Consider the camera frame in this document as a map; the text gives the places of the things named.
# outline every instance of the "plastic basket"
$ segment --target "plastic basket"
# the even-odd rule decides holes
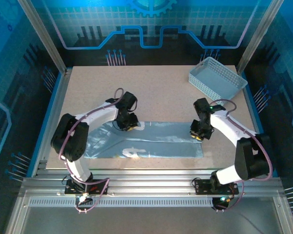
[[[189,82],[213,101],[230,100],[248,84],[212,57],[204,59],[190,71]]]

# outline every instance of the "glass panel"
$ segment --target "glass panel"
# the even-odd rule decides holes
[[[33,3],[67,66],[108,65],[113,49],[127,65],[189,65],[208,56],[237,64],[270,0]]]
[[[293,187],[293,0],[284,1],[245,74],[253,96],[264,88],[254,98],[259,120],[277,173],[285,188]]]
[[[5,233],[57,76],[17,1],[0,1],[0,233]]]

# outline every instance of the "table surface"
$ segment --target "table surface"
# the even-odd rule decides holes
[[[236,72],[234,66],[227,66]],[[85,66],[73,67],[61,115],[88,112],[122,87],[138,99],[135,114],[139,121],[192,122],[198,119],[193,103],[207,98],[188,82],[193,66]],[[231,115],[254,130],[244,93],[232,99],[237,110]],[[235,147],[215,129],[210,140],[202,142],[203,158],[94,158],[86,159],[90,169],[214,169],[234,163]],[[46,166],[65,168],[54,149]]]

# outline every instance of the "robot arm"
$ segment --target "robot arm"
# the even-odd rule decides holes
[[[246,134],[246,131],[256,137],[266,150],[270,147],[267,135],[257,134],[247,129],[230,115],[227,115],[228,112],[223,106],[210,106],[205,98],[198,99],[194,103],[194,108],[200,121],[194,120],[191,125],[190,134],[193,137],[198,140],[210,139],[214,128],[216,128],[236,147],[234,165],[212,173],[210,179],[215,191],[221,185],[248,180],[269,172],[269,165],[263,152],[252,137]]]
[[[100,107],[105,107],[115,101],[116,99],[110,98]],[[137,116],[134,113],[130,113],[130,109],[136,101],[137,98],[133,94],[126,92],[116,105],[93,112],[76,126],[65,145],[63,157],[67,159],[68,167],[78,180],[83,182],[90,182],[92,180],[92,173],[84,158],[88,133],[102,124],[114,120],[122,131],[128,131],[137,126]],[[76,116],[70,114],[62,116],[51,140],[51,146],[58,154],[60,153],[60,149],[68,131],[84,115],[86,115],[86,113]]]

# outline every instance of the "gear graphic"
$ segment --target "gear graphic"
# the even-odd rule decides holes
[[[177,0],[128,0],[128,4],[136,13],[142,13],[143,17],[160,16],[161,13],[166,14],[166,11],[172,9],[172,5],[176,4]]]
[[[8,23],[12,24],[18,17],[17,0],[0,0],[0,15]]]

